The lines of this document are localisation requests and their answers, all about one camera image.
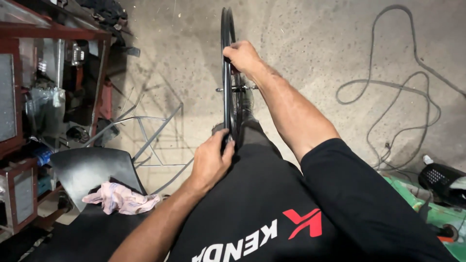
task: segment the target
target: cloth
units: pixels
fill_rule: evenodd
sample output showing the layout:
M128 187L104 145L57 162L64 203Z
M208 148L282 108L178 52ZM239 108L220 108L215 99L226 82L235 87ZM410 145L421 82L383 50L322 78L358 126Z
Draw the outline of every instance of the cloth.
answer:
M143 196L118 183L104 182L96 193L82 198L85 203L102 203L103 211L111 214L118 211L121 214L134 215L147 212L160 201L157 194Z
M263 145L186 218L168 261L456 261L405 200L341 139L302 173Z

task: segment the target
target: hand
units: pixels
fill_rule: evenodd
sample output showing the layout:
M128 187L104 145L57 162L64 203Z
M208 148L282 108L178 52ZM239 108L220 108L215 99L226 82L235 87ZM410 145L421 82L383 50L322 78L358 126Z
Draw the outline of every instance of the hand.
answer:
M186 180L187 186L206 193L225 175L232 163L234 141L228 142L220 155L223 137L228 129L222 129L201 144L194 153L191 176Z
M250 80L257 64L263 63L256 49L249 41L239 41L223 49L223 55L230 58L237 70L244 73Z

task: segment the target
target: bicycle wheel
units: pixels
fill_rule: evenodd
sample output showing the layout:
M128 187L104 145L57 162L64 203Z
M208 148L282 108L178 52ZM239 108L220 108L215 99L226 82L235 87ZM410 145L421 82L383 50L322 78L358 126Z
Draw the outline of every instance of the bicycle wheel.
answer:
M233 13L231 8L222 9L221 17L221 51L231 43L236 42L234 31ZM228 57L222 54L222 78L223 78L223 127L228 128L232 139L237 141L241 125L241 106L243 87L239 74L232 75L233 65Z

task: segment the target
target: black cable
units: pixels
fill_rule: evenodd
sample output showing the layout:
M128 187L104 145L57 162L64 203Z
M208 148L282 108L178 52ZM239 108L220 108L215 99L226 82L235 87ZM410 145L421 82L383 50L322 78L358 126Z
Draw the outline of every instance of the black cable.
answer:
M454 85L453 83L451 83L448 79L444 78L443 76L441 76L439 73L437 73L437 71L435 71L434 69L430 68L429 66L425 65L418 57L418 53L417 53L417 44L416 44L416 31L414 29L414 23L413 23L413 18L412 18L412 13L411 11L405 7L405 6L402 6L402 5L391 5L391 6L388 6L386 8L384 8L378 15L377 17L375 18L374 20L374 23L372 25L372 40L371 40L371 45L370 45L370 55L369 55L369 76L367 79L357 79L357 80L353 80L353 81L349 81L347 83L344 83L343 85L341 85L338 90L336 91L336 100L338 101L339 104L341 105L348 105L348 104L352 104L354 102L356 102L357 100L359 100L362 95L366 92L366 89L367 87L369 86L370 83L374 83L374 84L379 84L379 85L382 85L382 86L387 86L387 87L391 87L391 88L396 88L398 89L398 93L397 95L395 96L395 98L392 100L392 102L390 103L390 105L387 107L387 109L385 110L385 112L383 112L383 114L375 121L375 123L369 128L367 134L366 134L366 142L367 144L370 146L371 150L377 155L377 164L375 164L374 166L372 166L372 168L374 168L376 171L397 171L401 174L403 174L402 172L409 172L409 171L406 171L406 170L400 170L400 168L406 166L407 164L409 164L416 156L417 154L419 153L420 149L421 149L421 146L424 142L424 139L425 139L425 136L427 134L427 129L429 128L429 126L435 124L439 119L440 119L440 116L441 116L441 113L442 113L442 110L440 109L440 107L431 99L430 95L429 95L429 89L430 89L430 79L429 79L429 76L423 72L423 71L418 71L418 72L415 72L413 74L411 74L407 79L406 81L403 82L403 84L397 84L397 83L391 83L391 82L385 82L385 81L379 81L379 80L372 80L372 59L373 59L373 53L374 53L374 38L375 38L375 26L376 26L376 23L378 21L378 19L386 12L390 11L390 10L395 10L395 9L399 9L399 10L402 10L404 11L408 16L409 16L409 19L410 19L410 23L411 23L411 34L412 34L412 41L413 41L413 48L414 48L414 58L416 60L416 62L418 63L419 66L421 66L422 68L424 68L425 70L427 70L429 73L431 73L432 75L434 75L436 78L438 78L440 81L444 82L446 85L448 85L449 87L451 87L453 90L457 91L458 93L462 94L463 96L466 97L466 92L459 89L456 85ZM413 77L417 76L417 75L423 75L426 80L427 80L427 84L426 84L426 92L423 92L423 91L420 91L420 90L417 90L417 89L414 89L414 88L410 88L410 87L407 87L406 86L406 83L408 83ZM359 95L351 100L351 101L347 101L347 102L344 102L340 99L339 97L339 93L342 89L344 89L345 87L349 86L349 85L352 85L352 84L355 84L355 83L365 83L366 85L364 86L364 88L362 89L362 91L359 93ZM398 97L400 96L400 93L401 91L408 91L408 92L412 92L412 93L415 93L415 94L418 94L420 96L423 96L425 99L426 99L426 102L427 102L427 110L426 110L426 116L425 116L425 124L422 125L422 126L415 126L415 127L409 127L409 128L405 128L405 129L402 129L400 130L398 133L395 134L395 136L393 137L391 143L388 145L388 151L383 155L383 156L380 156L379 153L377 152L377 150L375 149L375 147L371 144L371 142L369 141L369 135L370 133L372 132L372 129L380 122L380 120L385 116L385 114L388 112L388 110L390 110L390 108L393 106L393 104L396 102L396 100L398 99ZM431 104L437 109L437 116L432 120L432 122L429 122L429 118L430 118L430 113L431 113ZM393 148L393 144L395 143L395 139L397 138L397 136L399 134L401 134L402 132L404 131L407 131L407 130L413 130L413 129L423 129L423 133L422 133L422 136L421 136L421 140L419 141L419 144L417 146L417 148L414 150L413 154L411 155L411 157L406 161L404 162L403 164L401 165L398 165L398 166L393 166L393 165L390 165L387 163L387 158L390 156L391 154L391 149ZM389 168L380 168L380 165L382 163L385 163L387 164L388 166L390 166Z

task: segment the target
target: clutter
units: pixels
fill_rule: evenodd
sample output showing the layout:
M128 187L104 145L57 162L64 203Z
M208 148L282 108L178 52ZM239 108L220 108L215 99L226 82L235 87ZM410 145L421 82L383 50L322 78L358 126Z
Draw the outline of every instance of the clutter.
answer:
M82 198L85 203L102 203L103 211L106 214L118 211L127 215L147 212L153 209L160 200L161 198L157 194L143 196L123 185L108 181L102 183L96 193L91 193Z

